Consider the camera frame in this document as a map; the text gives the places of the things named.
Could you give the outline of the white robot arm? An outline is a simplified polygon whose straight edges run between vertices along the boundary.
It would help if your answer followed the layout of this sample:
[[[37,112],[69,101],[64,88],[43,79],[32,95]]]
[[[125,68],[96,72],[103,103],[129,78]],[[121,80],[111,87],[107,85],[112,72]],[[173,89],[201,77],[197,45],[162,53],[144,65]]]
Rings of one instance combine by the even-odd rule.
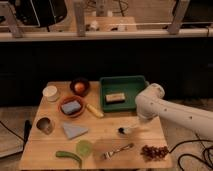
[[[135,98],[140,119],[150,120],[160,116],[213,140],[213,112],[180,105],[163,99],[165,91],[152,83]]]

